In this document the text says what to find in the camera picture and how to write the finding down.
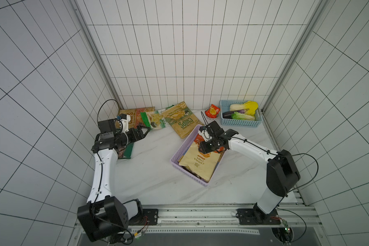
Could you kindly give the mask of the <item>beige cassava chips bag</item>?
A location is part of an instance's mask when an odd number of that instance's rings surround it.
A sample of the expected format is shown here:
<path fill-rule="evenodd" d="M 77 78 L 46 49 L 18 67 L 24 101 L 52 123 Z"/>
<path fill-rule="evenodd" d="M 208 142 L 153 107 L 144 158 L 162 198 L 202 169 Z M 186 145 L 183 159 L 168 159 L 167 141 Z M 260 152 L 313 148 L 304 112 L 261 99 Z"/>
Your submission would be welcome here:
<path fill-rule="evenodd" d="M 189 167 L 196 174 L 210 181 L 226 150 L 221 148 L 220 153 L 214 151 L 209 154 L 202 154 L 198 150 L 201 141 L 204 141 L 203 137 L 197 134 L 189 149 L 179 159 L 178 164 Z"/>

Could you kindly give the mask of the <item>blue kettle chips bag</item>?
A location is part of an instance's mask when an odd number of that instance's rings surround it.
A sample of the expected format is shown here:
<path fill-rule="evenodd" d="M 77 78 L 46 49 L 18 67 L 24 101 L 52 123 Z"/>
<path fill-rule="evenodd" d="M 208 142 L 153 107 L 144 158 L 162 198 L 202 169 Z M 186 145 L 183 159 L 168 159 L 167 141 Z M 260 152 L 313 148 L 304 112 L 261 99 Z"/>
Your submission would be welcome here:
<path fill-rule="evenodd" d="M 181 166 L 181 165 L 179 165 L 178 167 L 181 169 L 181 171 L 184 174 L 188 175 L 189 177 L 191 177 L 194 180 L 202 181 L 202 182 L 205 182 L 205 183 L 208 183 L 209 182 L 208 180 L 202 178 L 200 175 L 196 174 L 194 171 L 192 171 L 187 166 Z"/>

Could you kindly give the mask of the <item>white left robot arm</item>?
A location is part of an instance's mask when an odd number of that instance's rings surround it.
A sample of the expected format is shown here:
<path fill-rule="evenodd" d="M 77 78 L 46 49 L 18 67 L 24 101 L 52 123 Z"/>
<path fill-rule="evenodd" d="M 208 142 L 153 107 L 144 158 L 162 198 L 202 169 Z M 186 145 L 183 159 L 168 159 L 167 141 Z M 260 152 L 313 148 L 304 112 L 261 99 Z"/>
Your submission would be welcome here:
<path fill-rule="evenodd" d="M 116 241 L 130 244 L 134 236 L 124 237 L 128 226 L 148 222 L 138 199 L 121 203 L 114 196 L 114 166 L 120 150 L 144 139 L 150 131 L 143 126 L 130 128 L 130 120 L 129 115 L 120 114 L 97 123 L 100 133 L 91 149 L 95 158 L 93 184 L 87 203 L 77 210 L 77 219 L 91 242 L 114 236 Z"/>

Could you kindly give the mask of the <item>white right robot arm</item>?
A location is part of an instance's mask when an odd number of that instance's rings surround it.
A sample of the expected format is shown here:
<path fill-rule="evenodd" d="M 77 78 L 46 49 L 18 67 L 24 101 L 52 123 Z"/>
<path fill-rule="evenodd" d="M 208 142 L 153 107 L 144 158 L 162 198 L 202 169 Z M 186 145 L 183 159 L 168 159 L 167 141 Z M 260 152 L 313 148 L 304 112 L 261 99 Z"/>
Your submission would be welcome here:
<path fill-rule="evenodd" d="M 264 192 L 251 209 L 238 209 L 236 218 L 241 225 L 279 225 L 277 207 L 300 180 L 293 155 L 286 150 L 270 150 L 245 138 L 233 129 L 224 130 L 213 121 L 200 127 L 204 138 L 198 150 L 209 154 L 223 147 L 242 154 L 265 169 Z"/>

